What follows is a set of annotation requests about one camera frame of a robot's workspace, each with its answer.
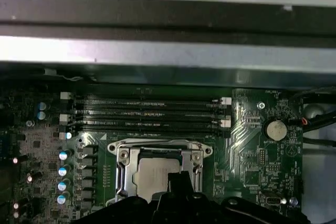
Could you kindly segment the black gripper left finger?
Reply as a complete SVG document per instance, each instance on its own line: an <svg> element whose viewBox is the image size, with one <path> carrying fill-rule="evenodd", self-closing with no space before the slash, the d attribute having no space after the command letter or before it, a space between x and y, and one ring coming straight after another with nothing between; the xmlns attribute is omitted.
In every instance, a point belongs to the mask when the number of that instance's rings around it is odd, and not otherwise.
<svg viewBox="0 0 336 224"><path fill-rule="evenodd" d="M167 190L155 193L150 202L127 197L76 220L76 223L183 223L184 173L169 173Z"/></svg>

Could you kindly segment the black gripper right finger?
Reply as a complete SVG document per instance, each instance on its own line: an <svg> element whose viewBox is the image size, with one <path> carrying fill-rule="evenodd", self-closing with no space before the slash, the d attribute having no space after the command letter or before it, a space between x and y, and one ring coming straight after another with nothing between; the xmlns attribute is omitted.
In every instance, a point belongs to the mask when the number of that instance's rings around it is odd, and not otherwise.
<svg viewBox="0 0 336 224"><path fill-rule="evenodd" d="M220 204L195 192L188 172L181 172L181 196L190 223L308 223L303 214L283 216L276 211L239 197L225 198Z"/></svg>

